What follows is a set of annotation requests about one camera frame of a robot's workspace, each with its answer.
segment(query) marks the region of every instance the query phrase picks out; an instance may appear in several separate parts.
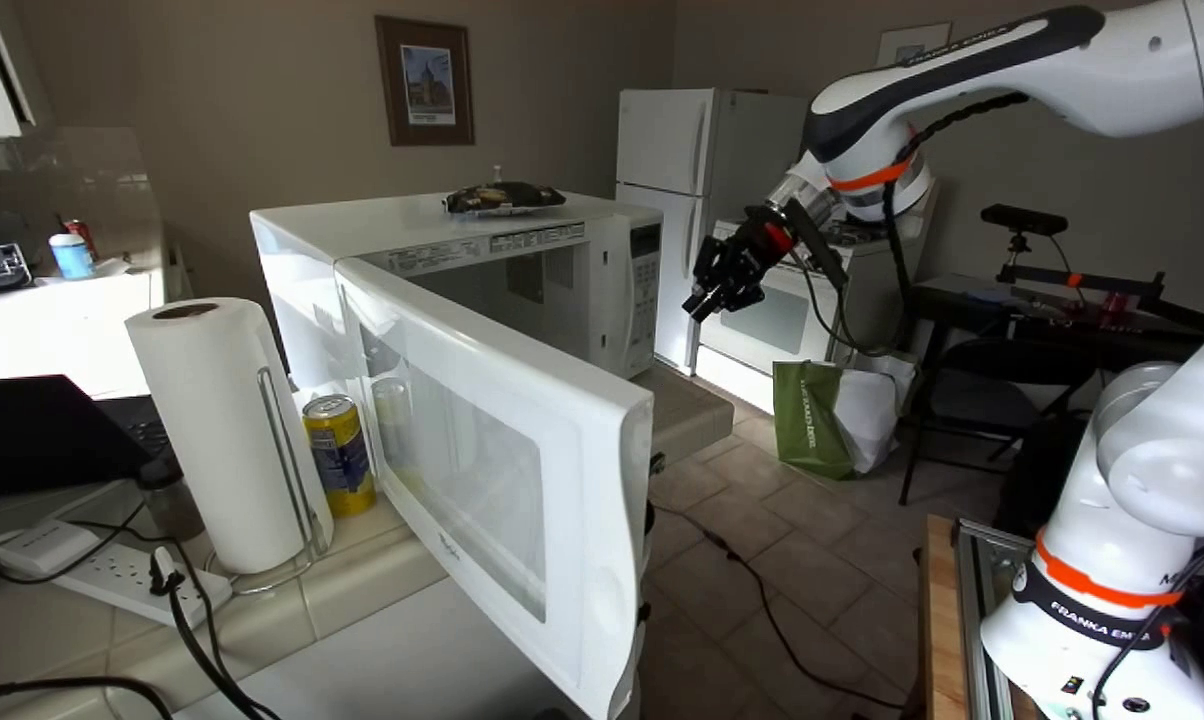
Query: soda can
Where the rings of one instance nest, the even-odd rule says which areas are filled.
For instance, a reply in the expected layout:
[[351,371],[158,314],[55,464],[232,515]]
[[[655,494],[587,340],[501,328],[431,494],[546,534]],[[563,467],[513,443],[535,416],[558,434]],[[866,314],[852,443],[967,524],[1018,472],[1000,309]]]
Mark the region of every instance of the soda can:
[[302,426],[332,515],[355,515],[372,509],[374,488],[355,403],[347,395],[315,395],[302,410]]

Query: beige wall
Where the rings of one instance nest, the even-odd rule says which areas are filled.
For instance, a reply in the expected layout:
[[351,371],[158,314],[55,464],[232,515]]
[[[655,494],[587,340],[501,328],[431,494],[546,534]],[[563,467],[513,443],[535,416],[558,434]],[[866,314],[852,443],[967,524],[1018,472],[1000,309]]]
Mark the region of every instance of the beige wall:
[[[649,0],[19,0],[55,125],[133,125],[196,292],[260,292],[248,208],[451,191],[492,175],[609,191],[615,90],[660,86]],[[390,148],[374,18],[464,25],[474,144]]]
[[[817,97],[875,64],[878,31],[951,25],[956,38],[1041,14],[1041,0],[674,0],[674,86],[742,86]],[[1042,110],[958,125],[927,144],[949,181],[927,274],[992,276],[1004,234],[983,204],[1062,213],[1075,268],[1169,274],[1169,300],[1204,309],[1204,125],[1153,141],[1083,135]],[[1027,263],[1057,263],[1041,243]]]
[[[1041,0],[16,0],[55,127],[133,127],[198,292],[260,292],[248,208],[464,188],[505,175],[611,188],[615,90],[726,86],[817,97],[871,68],[886,28],[974,31]],[[372,18],[471,31],[474,144],[390,148]],[[927,274],[992,276],[992,202],[1072,217],[1088,274],[1169,274],[1204,309],[1204,125],[1097,141],[1042,110],[927,144],[949,181]]]

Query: cable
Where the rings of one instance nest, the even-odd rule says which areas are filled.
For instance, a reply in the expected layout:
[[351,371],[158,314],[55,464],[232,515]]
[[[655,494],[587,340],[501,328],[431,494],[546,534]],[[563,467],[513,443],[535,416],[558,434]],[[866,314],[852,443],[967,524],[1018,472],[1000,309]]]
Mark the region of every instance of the cable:
[[0,581],[4,585],[51,585],[61,575],[68,575],[71,567],[88,565],[97,553],[104,553],[118,534],[129,534],[129,524],[135,520],[135,514],[142,514],[147,501],[138,501],[118,524],[107,524],[107,537],[98,537],[82,555],[76,555],[68,567],[61,574],[47,574],[47,575],[13,575],[4,565],[0,565]]
[[187,617],[183,617],[183,606],[177,599],[177,589],[187,581],[183,574],[166,574],[158,575],[158,567],[153,565],[153,589],[155,598],[166,598],[166,608],[172,608],[172,625],[177,625],[177,635],[187,646],[192,662],[198,663],[198,672],[248,716],[248,720],[278,720],[269,705],[256,705],[196,640]]
[[[1204,565],[1204,543],[1191,553],[1191,561],[1189,561],[1189,567],[1174,575],[1173,594],[1181,594],[1181,589],[1196,575],[1198,565]],[[1146,630],[1156,630],[1160,617],[1165,617],[1165,608],[1153,608],[1153,612],[1142,617],[1142,625],[1140,625],[1137,635],[1142,635]],[[1088,698],[1088,716],[1090,716],[1090,720],[1104,716],[1104,713],[1101,713],[1104,687],[1106,687],[1106,680],[1115,676],[1115,669],[1123,663],[1128,651],[1132,651],[1132,646],[1121,646],[1121,651],[1106,662],[1106,669],[1104,669],[1101,680],[1090,685],[1090,698]]]
[[[1007,97],[992,97],[992,101],[978,101],[978,106],[967,106],[967,110],[956,110],[941,119],[932,119],[922,134],[914,134],[893,163],[902,163],[918,152],[918,144],[927,144],[934,134],[967,119],[967,117],[978,117],[978,112],[996,112],[996,110],[1013,110],[1013,106],[1027,106],[1025,91],[1007,91]],[[914,320],[914,309],[913,309],[913,276],[907,276],[907,261],[902,261],[902,240],[894,234],[894,208],[893,208],[893,188],[894,181],[882,184],[882,238],[886,238],[886,255],[893,255],[893,274],[894,274],[894,287],[902,292],[902,323],[899,328],[913,328]]]
[[[192,565],[192,555],[187,555],[187,547],[183,547],[179,541],[172,541],[172,537],[147,537],[147,534],[135,534],[135,530],[118,530],[118,524],[90,524],[90,520],[76,520],[76,524],[82,524],[82,530],[104,530],[104,534],[125,534],[125,537],[133,537],[133,541],[138,541],[138,543],[172,543],[177,555],[179,555],[179,565],[187,567],[187,575],[183,575],[183,574],[158,575],[158,567],[153,565],[153,594],[166,598],[172,625],[177,625],[179,640],[187,646],[187,651],[192,651],[192,662],[198,663],[198,672],[202,672],[202,676],[209,676],[209,680],[212,680],[212,685],[216,685],[244,716],[276,720],[276,713],[271,713],[269,705],[253,702],[253,698],[236,685],[236,676],[232,676],[232,669],[226,669],[226,662],[224,662],[221,634],[216,634],[216,608],[212,608],[212,599],[209,599],[198,575],[192,574],[196,565]],[[198,606],[202,606],[209,656],[202,656],[202,647],[198,647],[196,634],[187,630],[187,617],[183,617],[183,608],[179,608],[179,599],[177,599],[177,585],[183,585],[183,581],[192,581],[192,589],[196,589],[196,598],[198,598]]]
[[817,287],[810,287],[810,268],[802,263],[802,255],[791,254],[791,263],[800,268],[802,276],[802,287],[806,287],[806,309],[817,316],[817,323],[842,347],[858,351],[858,358],[875,358],[871,347],[857,345],[857,337],[849,334],[849,320],[839,316],[839,328],[842,337],[828,323],[824,309],[817,305]]
[[172,720],[158,693],[142,680],[133,680],[133,676],[47,676],[47,680],[26,680],[26,685],[0,685],[0,698],[55,693],[55,687],[125,687],[125,693],[147,702],[158,720]]
[[1057,238],[1049,238],[1049,243],[1051,243],[1057,261],[1062,263],[1062,274],[1072,276],[1072,255],[1062,254],[1062,243]]
[[831,687],[831,693],[839,693],[839,698],[862,702],[862,705],[907,710],[907,705],[878,702],[878,698],[857,693],[857,687],[849,687],[849,685],[837,685],[837,680],[810,672],[810,669],[796,656],[787,634],[779,630],[779,622],[775,622],[775,612],[771,612],[771,599],[769,599],[765,575],[760,575],[760,574],[756,574],[756,567],[752,567],[723,537],[717,537],[713,530],[705,530],[697,515],[674,514],[674,509],[655,509],[655,514],[666,514],[666,515],[688,520],[697,534],[705,534],[707,543],[717,543],[731,565],[740,565],[740,567],[756,581],[756,589],[760,589],[760,608],[765,608],[765,617],[769,617],[769,625],[771,625],[771,635],[785,646],[787,662],[796,663],[796,672],[800,672],[802,680],[810,680],[810,685],[818,685],[818,687]]

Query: picture frame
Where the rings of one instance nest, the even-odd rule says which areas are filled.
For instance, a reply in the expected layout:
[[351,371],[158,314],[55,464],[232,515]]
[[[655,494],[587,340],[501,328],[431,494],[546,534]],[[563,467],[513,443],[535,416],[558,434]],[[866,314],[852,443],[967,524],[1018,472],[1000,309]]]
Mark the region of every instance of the picture frame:
[[467,28],[374,18],[390,144],[474,144]]
[[878,38],[875,68],[907,64],[922,53],[942,50],[951,38],[951,25],[922,25],[922,28],[894,28]]

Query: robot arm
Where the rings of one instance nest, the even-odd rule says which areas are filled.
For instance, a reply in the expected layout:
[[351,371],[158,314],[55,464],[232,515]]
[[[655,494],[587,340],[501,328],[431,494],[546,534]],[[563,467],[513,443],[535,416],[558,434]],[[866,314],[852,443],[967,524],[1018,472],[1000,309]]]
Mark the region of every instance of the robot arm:
[[[726,240],[705,240],[697,320],[760,300],[760,276],[817,213],[882,221],[932,175],[907,117],[971,91],[1018,91],[1101,135],[1204,119],[1204,0],[1057,10],[810,101],[802,152]],[[1160,635],[1204,541],[1204,347],[1184,370],[1123,371],[1101,395],[1062,495],[978,646],[1049,716],[1198,716],[1198,669]]]
[[1068,125],[1101,135],[1142,135],[1204,119],[1204,0],[1160,0],[1123,14],[1057,10],[956,39],[899,68],[849,78],[824,90],[802,125],[802,152],[765,208],[731,240],[705,240],[697,292],[684,309],[705,320],[717,309],[760,300],[760,276],[806,238],[831,196],[849,217],[878,223],[882,188],[907,213],[932,188],[902,125],[974,91],[1018,91]]

